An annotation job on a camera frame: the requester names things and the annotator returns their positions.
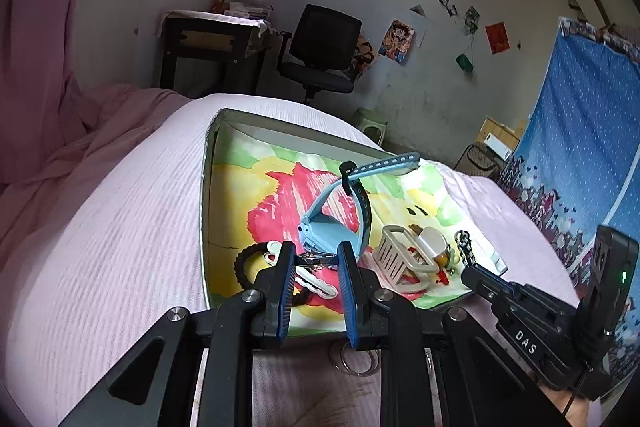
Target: red paper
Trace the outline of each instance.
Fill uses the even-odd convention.
[[[487,26],[485,30],[493,55],[505,52],[510,48],[507,28],[504,27],[504,22]]]

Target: pink curtain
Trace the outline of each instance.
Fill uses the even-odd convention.
[[[0,186],[84,136],[98,106],[73,74],[75,0],[0,0]]]

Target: human hand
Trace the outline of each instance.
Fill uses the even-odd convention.
[[[564,411],[571,398],[571,391],[553,391],[542,384],[539,384],[539,388],[560,412]],[[588,415],[589,400],[576,396],[565,418],[572,427],[586,427]]]

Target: green plastic stool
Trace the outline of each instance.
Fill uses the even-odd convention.
[[[387,123],[380,115],[363,107],[359,107],[354,115],[354,126],[378,146],[382,146],[385,139]]]

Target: white plastic clip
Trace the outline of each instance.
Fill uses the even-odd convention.
[[[279,241],[270,241],[267,243],[268,252],[264,254],[264,261],[269,266],[275,266],[280,255],[282,243]],[[303,288],[307,288],[310,292],[321,296],[323,299],[335,299],[338,296],[338,290],[335,286],[318,279],[309,270],[302,266],[296,266],[296,282]]]

